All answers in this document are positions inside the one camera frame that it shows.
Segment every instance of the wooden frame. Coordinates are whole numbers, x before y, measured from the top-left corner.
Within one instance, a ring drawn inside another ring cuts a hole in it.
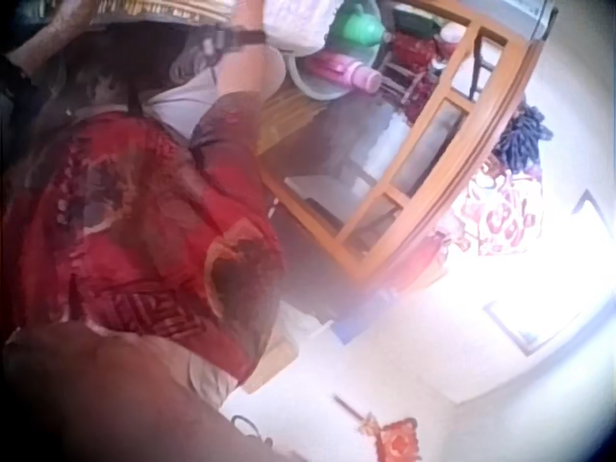
[[[431,232],[498,141],[523,98],[524,89],[543,47],[543,41],[528,42],[496,21],[477,14],[454,0],[402,0],[400,3],[407,3],[458,22],[465,25],[467,31],[408,139],[351,219],[340,231],[334,230],[281,179],[272,174],[265,164],[261,164],[261,174],[266,186],[357,281],[366,281],[374,276],[402,244],[412,248]],[[477,50],[484,39],[500,45],[502,52],[483,89],[476,88],[476,75],[485,65],[482,61],[476,64],[474,87],[471,88],[470,96],[478,90],[480,94],[477,102],[474,102],[454,90],[451,82],[460,65],[469,56],[474,55],[477,61]],[[462,114],[466,115],[466,119],[422,186],[409,197],[392,182],[446,102],[459,108]],[[346,242],[373,203],[381,196],[396,203],[401,208],[401,213],[372,249],[367,254],[360,255],[349,249]]]

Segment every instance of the wooden stick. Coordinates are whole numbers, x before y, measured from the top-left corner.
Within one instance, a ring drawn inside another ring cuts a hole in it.
[[[352,407],[350,407],[346,402],[344,402],[340,397],[338,397],[337,395],[334,395],[334,401],[336,401],[338,404],[340,404],[340,406],[345,409],[348,414],[350,414],[351,416],[353,416],[355,419],[357,419],[359,422],[363,422],[365,420],[364,416],[362,416],[359,412],[357,412],[355,409],[353,409]]]

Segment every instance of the floral cloth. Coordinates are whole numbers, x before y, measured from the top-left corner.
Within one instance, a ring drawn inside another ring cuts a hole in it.
[[[125,113],[37,146],[5,178],[3,340],[81,320],[172,340],[246,379],[281,273],[254,159],[260,106],[223,96],[189,147]]]

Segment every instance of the green container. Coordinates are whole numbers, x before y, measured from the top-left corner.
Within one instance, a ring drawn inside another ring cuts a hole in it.
[[[364,13],[361,5],[354,5],[353,13],[339,13],[331,26],[334,37],[362,46],[375,46],[389,39],[381,21],[372,14]]]

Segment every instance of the pink bottle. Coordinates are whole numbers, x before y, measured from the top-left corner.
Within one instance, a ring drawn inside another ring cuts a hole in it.
[[[320,51],[306,58],[305,64],[311,73],[349,89],[376,93],[383,82],[380,72],[347,55]]]

